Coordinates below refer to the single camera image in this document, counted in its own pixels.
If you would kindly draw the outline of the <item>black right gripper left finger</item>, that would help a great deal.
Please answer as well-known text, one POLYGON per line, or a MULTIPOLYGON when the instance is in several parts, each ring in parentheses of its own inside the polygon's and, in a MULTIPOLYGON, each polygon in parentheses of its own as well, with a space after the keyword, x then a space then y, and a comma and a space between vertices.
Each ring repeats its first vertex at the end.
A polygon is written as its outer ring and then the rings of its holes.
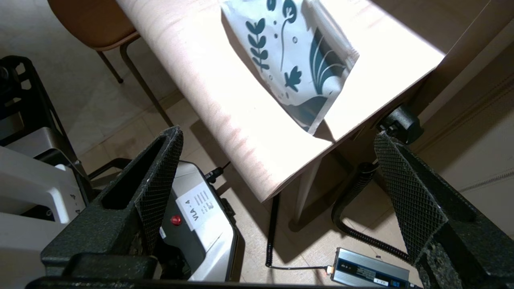
POLYGON ((182 153, 163 130, 41 252, 48 277, 153 277, 154 249, 182 153))

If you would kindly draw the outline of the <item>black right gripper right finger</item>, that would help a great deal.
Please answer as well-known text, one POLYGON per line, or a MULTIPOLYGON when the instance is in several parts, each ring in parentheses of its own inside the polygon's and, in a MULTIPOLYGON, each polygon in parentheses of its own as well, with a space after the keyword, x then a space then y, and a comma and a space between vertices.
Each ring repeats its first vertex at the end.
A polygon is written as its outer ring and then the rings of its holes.
POLYGON ((409 262, 426 289, 512 289, 514 242, 386 132, 374 150, 409 262))

